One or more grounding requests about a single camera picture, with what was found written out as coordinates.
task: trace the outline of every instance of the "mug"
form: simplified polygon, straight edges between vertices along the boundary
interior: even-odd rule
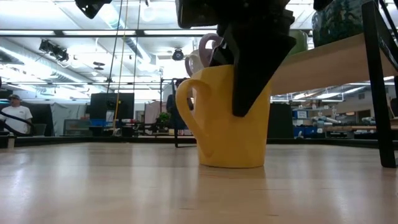
[[[290,30],[289,36],[296,39],[296,45],[290,50],[288,55],[297,54],[308,50],[308,35],[301,30]]]
[[[200,164],[213,167],[251,168],[264,165],[271,83],[263,89],[243,118],[232,114],[233,66],[208,67],[180,84],[178,112],[197,139]],[[195,107],[187,98],[196,90]]]
[[[214,40],[211,49],[207,49],[206,44],[211,40]],[[187,69],[189,77],[203,68],[209,67],[214,48],[219,46],[222,40],[223,38],[217,34],[206,34],[200,39],[199,49],[194,50],[185,57],[185,68]]]

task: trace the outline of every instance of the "person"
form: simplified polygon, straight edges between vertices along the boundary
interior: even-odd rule
[[[3,113],[27,120],[28,122],[32,122],[32,114],[30,113],[29,108],[27,108],[26,106],[21,106],[21,98],[18,95],[10,95],[8,100],[10,101],[10,106],[3,108],[1,110]],[[6,124],[8,124],[8,126],[10,126],[12,129],[15,129],[20,133],[30,133],[30,126],[26,123],[23,123],[22,121],[8,118],[2,114],[0,114],[0,119],[5,121]]]
[[[175,82],[175,86],[178,88],[180,86],[181,82],[183,82],[184,80],[186,80],[186,78],[177,80]],[[190,98],[187,98],[187,101],[188,101],[189,109],[193,110],[192,100]],[[173,94],[170,94],[167,97],[166,110],[168,113],[170,113],[171,128],[175,128],[178,130],[188,129],[184,120],[181,118],[180,113],[178,112],[177,105],[175,104],[175,98],[174,98]]]

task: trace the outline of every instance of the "ceiling light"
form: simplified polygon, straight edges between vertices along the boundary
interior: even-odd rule
[[[88,83],[52,83],[53,85],[87,85]]]
[[[349,83],[347,85],[371,85],[371,83]],[[385,82],[384,85],[394,85],[393,82]]]
[[[297,100],[297,99],[301,99],[301,98],[304,98],[304,97],[312,96],[312,95],[314,95],[314,94],[315,94],[315,93],[301,93],[301,94],[295,95],[295,96],[293,97],[293,99]]]
[[[26,91],[36,91],[35,88],[31,87],[31,86],[25,86],[25,85],[11,85],[11,84],[7,84],[7,86],[9,87],[14,87],[14,88],[18,88],[21,90],[26,90]]]
[[[392,80],[394,77],[384,77],[383,79],[384,79],[384,81],[387,81],[387,80]]]
[[[144,33],[145,35],[205,35],[209,33],[216,34],[216,30],[145,30]]]
[[[82,101],[90,102],[90,99],[24,99],[24,101]]]
[[[341,93],[324,93],[324,94],[322,94],[322,95],[317,96],[316,99],[331,98],[331,97],[337,96],[337,95],[339,95],[339,94],[341,94]]]
[[[322,102],[344,102],[344,100],[322,100]]]
[[[149,5],[145,7],[141,12],[141,19],[145,22],[150,22],[156,19],[157,17],[157,8],[153,7],[153,5]]]
[[[103,83],[93,83],[92,85],[108,85],[108,83],[103,82]],[[110,83],[110,85],[128,85],[128,83]]]
[[[271,100],[271,102],[289,102],[288,100]]]
[[[46,83],[46,82],[11,82],[10,84],[16,84],[16,85],[48,85],[48,83]]]
[[[52,30],[0,30],[0,35],[55,35]]]
[[[115,93],[134,93],[134,90],[115,90]]]
[[[65,35],[92,35],[92,36],[102,36],[102,35],[135,35],[134,30],[65,30],[63,31]]]
[[[361,90],[361,89],[363,89],[363,88],[365,88],[365,86],[353,88],[352,90],[345,91],[344,94],[353,93],[353,92],[358,91],[358,90]]]

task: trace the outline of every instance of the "white mug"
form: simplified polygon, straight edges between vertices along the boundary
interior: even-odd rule
[[[214,40],[211,49],[206,48],[207,42]],[[194,50],[185,57],[185,68],[189,77],[200,70],[209,67],[210,60],[213,56],[214,49],[220,45],[222,37],[217,34],[206,34],[199,41],[199,49]]]

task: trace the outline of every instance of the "shelf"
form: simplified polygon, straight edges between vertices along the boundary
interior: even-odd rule
[[[385,77],[398,75],[381,52]],[[326,88],[369,80],[363,34],[288,57],[272,77],[272,94]]]
[[[294,108],[292,109],[292,111],[323,111],[323,110],[331,110],[331,108],[329,107],[328,109],[325,109],[324,107],[319,107],[319,108],[315,108],[315,109],[298,109],[298,108]]]

